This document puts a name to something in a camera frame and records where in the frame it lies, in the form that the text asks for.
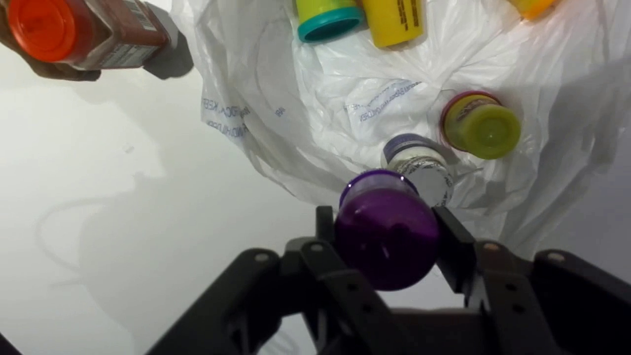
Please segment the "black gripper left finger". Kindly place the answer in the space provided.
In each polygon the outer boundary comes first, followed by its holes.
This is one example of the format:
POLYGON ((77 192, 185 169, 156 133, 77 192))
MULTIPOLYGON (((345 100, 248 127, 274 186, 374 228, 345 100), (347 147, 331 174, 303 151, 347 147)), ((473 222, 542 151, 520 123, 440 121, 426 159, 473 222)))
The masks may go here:
POLYGON ((315 208, 315 240, 335 249, 335 214, 329 206, 317 206, 315 208))

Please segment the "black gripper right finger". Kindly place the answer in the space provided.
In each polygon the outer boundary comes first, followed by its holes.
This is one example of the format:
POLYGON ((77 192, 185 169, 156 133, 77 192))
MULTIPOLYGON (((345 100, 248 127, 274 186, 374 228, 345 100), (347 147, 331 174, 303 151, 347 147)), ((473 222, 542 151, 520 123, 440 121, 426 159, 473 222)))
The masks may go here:
POLYGON ((475 240, 447 208, 436 208, 434 216, 442 234, 438 269, 455 295, 467 295, 475 271, 475 240))

